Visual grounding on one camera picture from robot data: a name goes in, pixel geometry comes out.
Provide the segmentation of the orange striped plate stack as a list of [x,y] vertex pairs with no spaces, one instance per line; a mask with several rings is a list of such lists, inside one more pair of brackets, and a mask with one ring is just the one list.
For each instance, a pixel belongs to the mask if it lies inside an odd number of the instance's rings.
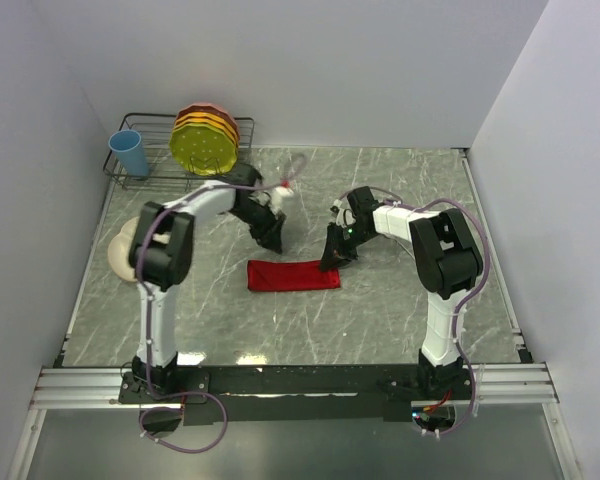
[[198,102],[180,110],[176,116],[173,130],[187,125],[208,125],[221,130],[238,147],[239,127],[236,120],[222,107],[211,103]]

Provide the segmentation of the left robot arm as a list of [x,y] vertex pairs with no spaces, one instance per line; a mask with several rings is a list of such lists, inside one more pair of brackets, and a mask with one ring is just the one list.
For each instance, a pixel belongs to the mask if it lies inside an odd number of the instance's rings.
[[144,204],[128,254],[141,302],[140,341],[131,368],[153,400],[168,401],[178,390],[175,309],[193,263],[195,229],[229,213],[250,228],[259,246],[280,254],[282,207],[292,197],[287,180],[267,186],[247,165],[173,201]]

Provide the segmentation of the blue plastic cup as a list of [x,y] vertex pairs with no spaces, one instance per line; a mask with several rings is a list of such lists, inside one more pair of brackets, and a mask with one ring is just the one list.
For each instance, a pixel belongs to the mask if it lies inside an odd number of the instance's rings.
[[149,175],[149,162],[142,136],[138,131],[132,129],[117,131],[109,138],[108,146],[127,174],[135,177]]

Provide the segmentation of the cream divided plate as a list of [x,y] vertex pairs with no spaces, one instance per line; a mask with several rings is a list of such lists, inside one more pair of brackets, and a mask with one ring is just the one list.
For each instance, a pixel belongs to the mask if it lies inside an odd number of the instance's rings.
[[128,255],[139,218],[133,217],[120,229],[108,245],[107,260],[112,271],[126,282],[135,282],[135,270],[130,266]]

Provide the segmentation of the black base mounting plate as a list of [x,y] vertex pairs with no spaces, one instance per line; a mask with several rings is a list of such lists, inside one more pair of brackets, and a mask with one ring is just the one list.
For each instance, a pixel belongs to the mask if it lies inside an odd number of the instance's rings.
[[414,364],[179,366],[155,394],[138,376],[122,376],[123,405],[166,405],[183,410],[187,426],[229,420],[290,421],[379,418],[408,422],[415,402],[468,400],[469,373],[426,373]]

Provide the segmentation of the red cloth napkin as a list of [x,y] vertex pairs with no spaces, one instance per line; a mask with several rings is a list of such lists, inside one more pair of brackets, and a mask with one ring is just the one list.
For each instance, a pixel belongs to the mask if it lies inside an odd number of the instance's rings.
[[283,293],[341,287],[339,271],[320,269],[320,261],[268,262],[249,260],[247,288],[252,292]]

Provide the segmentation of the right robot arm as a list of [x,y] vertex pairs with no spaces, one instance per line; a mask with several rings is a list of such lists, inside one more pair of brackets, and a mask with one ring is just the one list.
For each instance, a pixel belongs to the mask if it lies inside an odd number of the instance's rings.
[[410,387],[432,399],[470,378],[461,338],[467,298],[485,273],[485,263],[459,208],[433,211],[381,202],[369,186],[334,200],[319,268],[328,272],[358,258],[357,248],[383,236],[411,244],[419,281],[427,291],[427,323]]

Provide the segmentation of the aluminium frame rail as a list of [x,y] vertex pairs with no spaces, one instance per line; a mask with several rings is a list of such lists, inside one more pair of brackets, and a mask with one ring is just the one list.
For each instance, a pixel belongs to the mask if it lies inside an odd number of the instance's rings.
[[[475,367],[479,405],[552,404],[559,401],[544,364],[481,364]],[[140,408],[122,404],[119,368],[58,368],[40,372],[31,410]]]

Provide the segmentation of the yellow-green dotted plate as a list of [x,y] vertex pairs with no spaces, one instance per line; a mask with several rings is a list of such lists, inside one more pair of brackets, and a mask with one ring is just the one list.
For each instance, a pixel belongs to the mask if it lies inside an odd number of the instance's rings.
[[187,125],[172,130],[169,148],[173,159],[199,176],[228,173],[238,160],[238,148],[221,131],[208,125]]

